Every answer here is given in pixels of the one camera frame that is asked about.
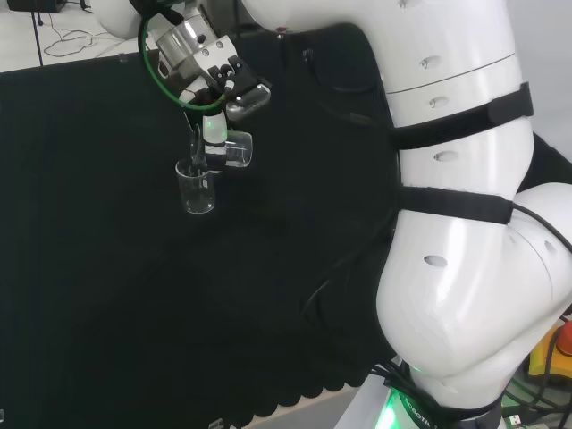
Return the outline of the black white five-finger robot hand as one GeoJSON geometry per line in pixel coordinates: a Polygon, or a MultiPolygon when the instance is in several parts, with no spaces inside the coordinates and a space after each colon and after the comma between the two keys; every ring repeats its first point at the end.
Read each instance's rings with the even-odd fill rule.
{"type": "Polygon", "coordinates": [[[201,114],[198,161],[214,173],[248,166],[252,138],[231,127],[269,102],[270,84],[251,71],[226,36],[199,46],[185,66],[189,76],[179,99],[201,114]]]}

